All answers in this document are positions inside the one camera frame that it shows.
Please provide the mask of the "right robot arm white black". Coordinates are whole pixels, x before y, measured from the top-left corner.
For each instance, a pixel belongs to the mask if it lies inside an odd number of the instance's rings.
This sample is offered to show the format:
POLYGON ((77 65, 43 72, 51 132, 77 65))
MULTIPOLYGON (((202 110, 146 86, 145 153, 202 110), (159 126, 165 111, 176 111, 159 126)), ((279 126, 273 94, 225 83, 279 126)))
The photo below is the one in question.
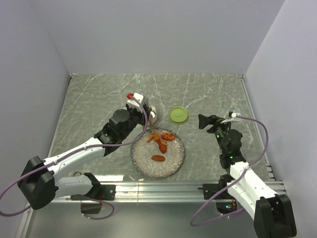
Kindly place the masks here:
POLYGON ((216 115, 198 115, 199 129, 210 125, 208 133, 214 134, 220 148, 220 164, 226 170, 218 181, 218 191, 207 199, 205 208, 217 197, 233 198, 224 208, 225 215, 235 216, 246 211, 253 219, 259 238, 292 238, 297 235, 291 200, 286 194, 278 194, 252 170, 241 153, 242 133, 232 129, 234 121, 243 119, 240 113, 229 112, 228 118, 216 115))

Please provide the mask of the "orange shrimp piece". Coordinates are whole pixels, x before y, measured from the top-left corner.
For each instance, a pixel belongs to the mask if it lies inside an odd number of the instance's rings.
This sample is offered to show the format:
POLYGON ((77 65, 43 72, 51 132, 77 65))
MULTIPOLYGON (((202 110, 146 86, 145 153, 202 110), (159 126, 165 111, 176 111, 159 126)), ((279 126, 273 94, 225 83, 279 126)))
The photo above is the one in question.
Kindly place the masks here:
POLYGON ((158 141, 158 140, 160 140, 160 135, 159 135, 158 133, 156 133, 156 132, 151 133, 151 135, 150 135, 149 139, 147 140, 147 142, 149 143, 149 142, 151 142, 152 140, 153 140, 153 141, 158 141))

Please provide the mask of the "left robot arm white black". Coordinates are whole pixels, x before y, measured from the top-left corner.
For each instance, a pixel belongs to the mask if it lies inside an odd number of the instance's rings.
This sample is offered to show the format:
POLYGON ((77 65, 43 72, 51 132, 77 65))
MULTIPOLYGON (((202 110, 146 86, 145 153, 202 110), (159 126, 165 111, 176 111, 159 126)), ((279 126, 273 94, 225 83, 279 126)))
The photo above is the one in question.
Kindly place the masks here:
POLYGON ((41 160, 31 158, 17 183, 19 189, 34 210, 47 206, 58 197, 68 195, 101 198, 101 184, 92 173, 79 178, 67 177, 77 167, 109 155, 121 146, 137 125, 145 125, 152 109, 127 106, 114 112, 102 130, 83 144, 60 155, 41 160))

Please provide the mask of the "stainless steel tongs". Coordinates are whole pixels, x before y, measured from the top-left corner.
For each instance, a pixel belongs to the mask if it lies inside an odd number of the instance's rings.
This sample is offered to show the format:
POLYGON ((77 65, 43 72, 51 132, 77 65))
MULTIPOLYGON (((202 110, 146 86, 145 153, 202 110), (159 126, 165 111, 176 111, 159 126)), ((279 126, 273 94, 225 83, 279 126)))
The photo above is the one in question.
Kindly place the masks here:
POLYGON ((148 128, 149 128, 149 132, 152 133, 152 131, 153 131, 153 114, 152 114, 152 112, 150 112, 150 114, 149 114, 148 128))

